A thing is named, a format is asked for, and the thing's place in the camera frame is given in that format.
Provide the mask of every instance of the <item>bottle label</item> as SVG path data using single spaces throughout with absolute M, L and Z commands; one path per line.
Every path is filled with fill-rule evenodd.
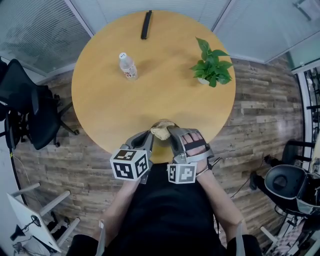
M 128 79 L 137 77 L 138 72 L 137 72 L 137 68 L 135 65 L 133 65 L 127 69 L 122 69 L 122 71 L 124 72 L 126 78 L 128 78 Z

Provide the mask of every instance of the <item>plastic water bottle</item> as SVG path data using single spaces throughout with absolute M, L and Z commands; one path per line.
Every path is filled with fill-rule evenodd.
M 127 79 L 135 80 L 138 78 L 136 65 L 125 52 L 119 54 L 119 66 Z

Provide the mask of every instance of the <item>green leaf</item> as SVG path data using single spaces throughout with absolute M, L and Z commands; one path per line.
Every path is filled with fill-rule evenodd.
M 193 71 L 204 70 L 204 69 L 206 69 L 205 63 L 203 60 L 199 60 L 198 63 L 196 65 L 194 65 L 193 67 L 191 67 L 190 69 Z
M 211 63 L 210 63 L 209 61 L 206 61 L 206 62 L 204 63 L 204 69 L 205 69 L 205 70 L 208 70 L 210 67 L 211 67 Z
M 202 52 L 207 53 L 208 49 L 210 49 L 209 44 L 206 40 L 195 37 L 198 41 L 199 47 Z
M 211 77 L 211 79 L 210 79 L 210 81 L 209 81 L 209 85 L 210 85 L 211 87 L 216 87 L 216 85 L 217 85 L 217 80 L 216 80 L 216 76 L 215 76 L 215 75 Z
M 225 75 L 226 77 L 230 78 L 229 71 L 228 71 L 226 68 L 224 68 L 224 67 L 217 67 L 217 68 L 215 69 L 215 72 L 216 72 L 217 74 Z
M 219 63 L 218 63 L 218 66 L 219 66 L 220 68 L 223 67 L 223 68 L 225 68 L 225 69 L 230 68 L 232 65 L 233 65 L 232 63 L 230 63 L 230 62 L 228 62 L 228 61 L 225 61 L 225 60 L 221 60 L 221 61 L 219 61 Z
M 204 73 L 205 71 L 203 69 L 198 69 L 194 72 L 194 78 L 201 78 Z
M 213 55 L 213 56 L 229 56 L 223 50 L 213 50 L 211 55 Z
M 227 83 L 229 83 L 231 81 L 231 78 L 227 77 L 224 74 L 220 74 L 218 76 L 218 81 L 219 81 L 220 84 L 225 85 L 225 84 L 227 84 Z
M 219 58 L 217 56 L 208 55 L 206 60 L 211 63 L 212 66 L 216 66 L 219 62 Z
M 201 58 L 202 58 L 204 61 L 207 60 L 207 52 L 206 52 L 206 51 L 203 51 L 203 52 L 201 53 Z
M 216 69 L 217 69 L 216 66 L 211 66 L 211 67 L 209 68 L 209 70 L 208 70 L 208 73 L 211 74 L 211 73 L 214 72 L 214 73 L 216 74 Z

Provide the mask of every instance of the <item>black strap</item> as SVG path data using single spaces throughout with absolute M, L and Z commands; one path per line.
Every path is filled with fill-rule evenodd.
M 142 26 L 142 32 L 141 32 L 141 39 L 143 39 L 143 40 L 147 39 L 148 27 L 149 27 L 151 13 L 152 13 L 152 10 L 149 10 L 145 14 L 145 18 L 144 18 L 144 22 L 143 22 L 143 26 Z
M 184 145 L 185 151 L 193 150 L 195 148 L 206 145 L 206 141 L 204 139 L 195 140 L 193 142 L 187 143 Z

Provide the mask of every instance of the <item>potted plant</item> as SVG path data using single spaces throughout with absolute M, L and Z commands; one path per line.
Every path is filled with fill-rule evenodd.
M 222 85 L 229 83 L 232 78 L 228 72 L 228 68 L 232 66 L 232 63 L 219 60 L 219 56 L 229 55 L 222 50 L 211 50 L 206 40 L 197 37 L 196 39 L 202 51 L 202 59 L 191 67 L 194 71 L 194 78 L 198 78 L 201 84 L 206 84 L 211 87 L 216 87 L 217 81 Z

